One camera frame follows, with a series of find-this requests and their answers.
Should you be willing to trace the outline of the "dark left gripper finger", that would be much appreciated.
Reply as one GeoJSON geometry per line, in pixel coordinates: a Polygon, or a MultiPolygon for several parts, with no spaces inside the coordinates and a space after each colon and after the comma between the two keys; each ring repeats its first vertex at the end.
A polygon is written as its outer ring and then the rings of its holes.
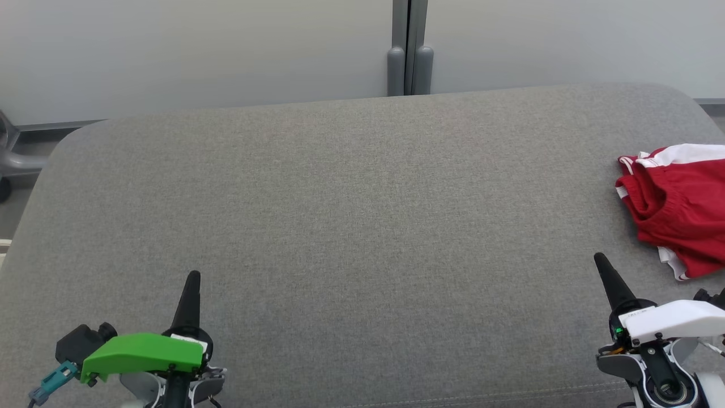
{"type": "Polygon", "coordinates": [[[190,272],[190,325],[199,328],[201,313],[201,274],[198,271],[190,272]]]}
{"type": "Polygon", "coordinates": [[[190,271],[174,313],[172,329],[195,326],[195,271],[190,271]]]}

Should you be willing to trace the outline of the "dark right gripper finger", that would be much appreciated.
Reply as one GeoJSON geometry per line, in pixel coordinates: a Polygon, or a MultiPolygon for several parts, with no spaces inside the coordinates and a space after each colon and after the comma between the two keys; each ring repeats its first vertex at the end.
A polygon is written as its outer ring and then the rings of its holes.
{"type": "Polygon", "coordinates": [[[611,307],[639,307],[639,300],[604,253],[600,253],[600,280],[611,307]]]}
{"type": "Polygon", "coordinates": [[[600,274],[609,306],[614,311],[626,301],[626,283],[604,253],[595,253],[594,261],[596,269],[600,274]]]}

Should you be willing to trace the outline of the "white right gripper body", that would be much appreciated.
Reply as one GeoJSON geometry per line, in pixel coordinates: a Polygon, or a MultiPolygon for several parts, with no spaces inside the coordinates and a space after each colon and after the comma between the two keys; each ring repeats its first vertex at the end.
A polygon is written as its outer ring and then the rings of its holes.
{"type": "Polygon", "coordinates": [[[716,337],[724,333],[724,311],[701,300],[674,300],[615,317],[614,338],[632,346],[657,340],[716,337]]]}

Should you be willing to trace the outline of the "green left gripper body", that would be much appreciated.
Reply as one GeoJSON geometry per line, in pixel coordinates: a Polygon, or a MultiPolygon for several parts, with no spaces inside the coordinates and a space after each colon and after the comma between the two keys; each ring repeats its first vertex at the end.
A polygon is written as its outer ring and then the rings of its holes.
{"type": "Polygon", "coordinates": [[[196,326],[171,327],[163,333],[133,333],[101,340],[83,359],[80,382],[91,385],[109,375],[138,372],[197,373],[206,367],[214,351],[214,341],[196,326]]]}

